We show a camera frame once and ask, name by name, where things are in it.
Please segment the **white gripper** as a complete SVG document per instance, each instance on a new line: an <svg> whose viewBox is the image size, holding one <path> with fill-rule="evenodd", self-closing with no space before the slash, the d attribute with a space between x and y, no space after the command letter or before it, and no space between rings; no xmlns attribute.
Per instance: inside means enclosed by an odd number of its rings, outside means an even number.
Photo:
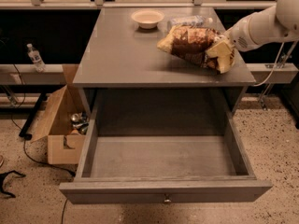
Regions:
<svg viewBox="0 0 299 224"><path fill-rule="evenodd" d="M208 57L218 57L218 71L221 74L227 73L235 65L235 56L231 55L233 52L231 43L239 51L249 51L252 49L253 41L249 35L249 21L250 18L243 18L238 21L225 32L230 41L221 40L206 50Z"/></svg>

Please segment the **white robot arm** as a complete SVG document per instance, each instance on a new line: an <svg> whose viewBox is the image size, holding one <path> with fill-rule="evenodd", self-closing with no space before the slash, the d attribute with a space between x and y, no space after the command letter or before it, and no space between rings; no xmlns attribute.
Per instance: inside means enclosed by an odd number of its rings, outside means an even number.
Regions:
<svg viewBox="0 0 299 224"><path fill-rule="evenodd" d="M269 43L298 40L299 0L277 0L273 6L239 20L205 54L208 58L216 58L219 71L226 73L234 49L246 52Z"/></svg>

